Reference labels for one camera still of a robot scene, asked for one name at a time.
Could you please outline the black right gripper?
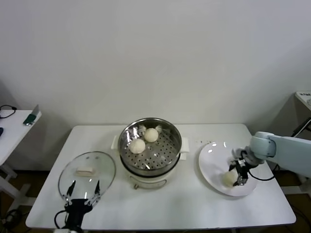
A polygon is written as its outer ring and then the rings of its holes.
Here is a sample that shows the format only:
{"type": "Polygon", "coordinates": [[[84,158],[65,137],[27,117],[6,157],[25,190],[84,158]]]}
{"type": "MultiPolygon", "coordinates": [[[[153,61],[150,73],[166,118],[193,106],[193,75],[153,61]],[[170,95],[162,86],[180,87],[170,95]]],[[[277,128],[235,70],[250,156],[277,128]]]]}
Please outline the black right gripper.
{"type": "Polygon", "coordinates": [[[248,172],[252,168],[244,159],[237,159],[235,163],[229,165],[229,170],[236,170],[238,173],[237,180],[233,183],[233,186],[243,186],[248,180],[248,172]]]}

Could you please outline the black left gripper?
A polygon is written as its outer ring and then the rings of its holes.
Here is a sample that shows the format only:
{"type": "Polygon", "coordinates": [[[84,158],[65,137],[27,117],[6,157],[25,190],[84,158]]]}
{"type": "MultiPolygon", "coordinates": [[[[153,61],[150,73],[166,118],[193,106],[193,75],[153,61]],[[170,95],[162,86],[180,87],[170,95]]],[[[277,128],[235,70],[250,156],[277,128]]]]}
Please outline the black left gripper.
{"type": "Polygon", "coordinates": [[[93,205],[96,205],[101,198],[100,194],[100,181],[97,181],[94,195],[86,199],[73,199],[71,201],[71,195],[75,188],[75,180],[67,189],[65,195],[62,195],[65,201],[65,211],[68,214],[65,227],[67,229],[80,229],[82,226],[84,215],[91,212],[93,205]]]}

